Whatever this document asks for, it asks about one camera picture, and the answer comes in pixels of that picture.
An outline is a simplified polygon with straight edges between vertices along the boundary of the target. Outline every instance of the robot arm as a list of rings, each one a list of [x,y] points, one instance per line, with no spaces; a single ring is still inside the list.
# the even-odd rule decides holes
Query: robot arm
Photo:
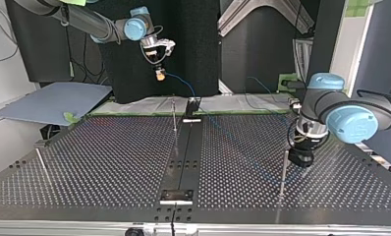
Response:
[[[97,43],[106,43],[129,39],[139,41],[142,55],[154,67],[158,81],[165,79],[163,61],[170,56],[175,42],[169,39],[158,39],[162,27],[152,24],[146,7],[131,10],[129,19],[111,21],[86,7],[68,5],[58,0],[15,0],[27,10],[40,15],[52,16],[66,27],[71,25],[89,33]]]
[[[290,160],[297,165],[312,165],[312,151],[329,132],[344,143],[357,144],[379,130],[391,129],[391,95],[361,91],[360,98],[350,99],[343,88],[339,76],[319,73],[311,77],[296,124],[297,139],[290,150]]]

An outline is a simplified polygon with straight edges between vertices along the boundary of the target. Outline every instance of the white wall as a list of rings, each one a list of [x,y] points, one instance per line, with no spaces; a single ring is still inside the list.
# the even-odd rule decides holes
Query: white wall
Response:
[[[345,79],[345,89],[350,92],[361,61],[371,11],[369,7],[364,17],[343,18],[337,37],[330,72]]]
[[[0,0],[0,7],[6,9],[4,0]],[[7,23],[1,15],[0,22],[7,30]],[[0,30],[0,59],[14,51],[15,45]],[[34,90],[19,52],[15,57],[0,62],[0,107]],[[33,149],[33,144],[40,139],[38,129],[42,126],[0,119],[0,171]]]
[[[0,7],[6,9],[5,1],[0,0]],[[7,30],[6,21],[0,15],[0,22]],[[0,59],[12,55],[15,45],[0,30]],[[7,61],[0,62],[0,103],[35,90],[33,83],[28,81],[21,54]]]

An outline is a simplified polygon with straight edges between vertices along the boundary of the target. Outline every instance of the green tape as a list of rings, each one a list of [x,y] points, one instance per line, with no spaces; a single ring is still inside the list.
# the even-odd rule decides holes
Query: green tape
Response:
[[[70,122],[70,124],[76,124],[81,120],[81,118],[74,116],[74,114],[71,112],[64,112],[64,119]]]
[[[290,110],[245,110],[245,111],[197,111],[195,115],[271,115],[271,114],[286,114]]]
[[[345,17],[364,17],[368,6],[369,0],[349,0]]]
[[[279,91],[288,91],[288,92],[294,92],[296,91],[295,88],[287,88],[285,86],[282,85],[282,81],[292,81],[292,82],[295,82],[295,81],[298,81],[298,77],[297,77],[297,73],[293,73],[293,74],[281,74],[279,75],[279,82],[278,82],[278,90]]]
[[[74,4],[79,6],[85,6],[86,0],[61,0],[61,2],[65,2],[68,4]]]
[[[176,112],[176,116],[184,115],[184,112]],[[154,113],[138,113],[138,112],[93,112],[88,116],[173,116],[172,112],[154,112]]]

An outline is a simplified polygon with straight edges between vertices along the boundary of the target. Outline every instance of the perforated metal table surface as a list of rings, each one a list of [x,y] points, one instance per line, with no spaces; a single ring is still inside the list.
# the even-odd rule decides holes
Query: perforated metal table surface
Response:
[[[331,139],[290,165],[285,115],[90,117],[0,173],[1,220],[391,225],[391,173]],[[192,190],[190,206],[162,206]]]

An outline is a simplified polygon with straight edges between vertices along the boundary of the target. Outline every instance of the vertical metal pin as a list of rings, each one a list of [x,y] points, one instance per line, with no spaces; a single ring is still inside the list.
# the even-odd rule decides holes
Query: vertical metal pin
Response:
[[[174,119],[174,132],[177,135],[177,119],[175,117],[175,99],[174,99],[174,96],[172,97],[172,117]]]
[[[46,171],[46,165],[45,165],[45,162],[43,161],[42,154],[40,153],[39,148],[36,148],[35,151],[36,151],[36,154],[39,157],[39,160],[40,160],[40,163],[42,165],[42,168]]]
[[[42,165],[42,168],[45,171],[46,178],[48,179],[48,182],[49,182],[50,186],[52,186],[51,178],[49,177],[49,174],[48,174],[48,167],[45,165],[45,162],[43,161],[42,154],[40,153],[39,148],[36,148],[35,151],[36,151],[36,154],[39,157],[39,161],[40,161],[40,163]]]
[[[284,151],[284,163],[282,166],[282,179],[281,179],[281,189],[279,191],[279,197],[284,198],[284,188],[285,188],[285,179],[287,177],[287,167],[288,167],[288,151]]]

